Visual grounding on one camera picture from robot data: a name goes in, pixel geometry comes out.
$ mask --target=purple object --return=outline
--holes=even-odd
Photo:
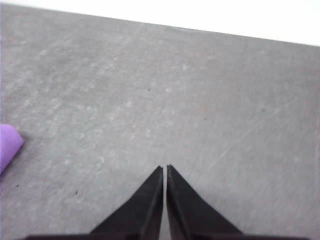
[[[0,125],[0,173],[10,163],[23,143],[24,140],[13,126]]]

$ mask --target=speckled gray surface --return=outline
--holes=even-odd
[[[246,233],[319,239],[319,92],[319,47],[2,5],[2,239],[88,232],[166,164]]]

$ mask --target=white background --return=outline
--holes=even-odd
[[[2,3],[320,46],[320,0],[4,0]]]

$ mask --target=scratch mark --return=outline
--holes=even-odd
[[[292,101],[289,101],[288,103],[284,104],[283,106],[277,108],[273,113],[271,113],[266,119],[261,120],[260,122],[256,123],[255,125],[253,125],[253,127],[251,127],[248,131],[246,131],[240,138],[236,139],[235,141],[233,141],[230,146],[217,158],[217,160],[215,161],[215,163],[210,166],[211,168],[213,168],[217,163],[219,163],[221,161],[221,159],[233,148],[235,147],[238,143],[240,143],[246,136],[248,136],[253,130],[255,129],[259,129],[261,128],[267,121],[269,121],[271,118],[273,118],[275,115],[277,115],[278,113],[280,113],[283,109],[289,107],[290,105],[292,105],[295,101],[297,101],[298,99],[302,98],[303,96],[305,96],[307,94],[307,92],[305,92],[304,94],[300,95],[300,96],[296,96]]]

